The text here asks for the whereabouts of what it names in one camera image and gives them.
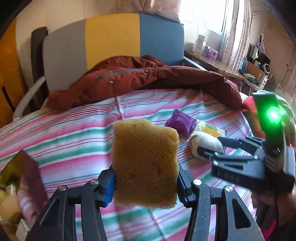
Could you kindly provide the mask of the person right hand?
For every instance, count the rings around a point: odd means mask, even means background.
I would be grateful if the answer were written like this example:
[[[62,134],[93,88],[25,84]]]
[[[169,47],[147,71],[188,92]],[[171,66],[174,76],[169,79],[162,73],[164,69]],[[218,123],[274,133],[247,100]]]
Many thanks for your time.
[[[272,192],[266,192],[264,194],[252,192],[251,198],[253,207],[257,207],[262,203],[273,205],[275,200]],[[295,186],[291,193],[279,194],[276,199],[278,207],[278,225],[284,226],[295,216]]]

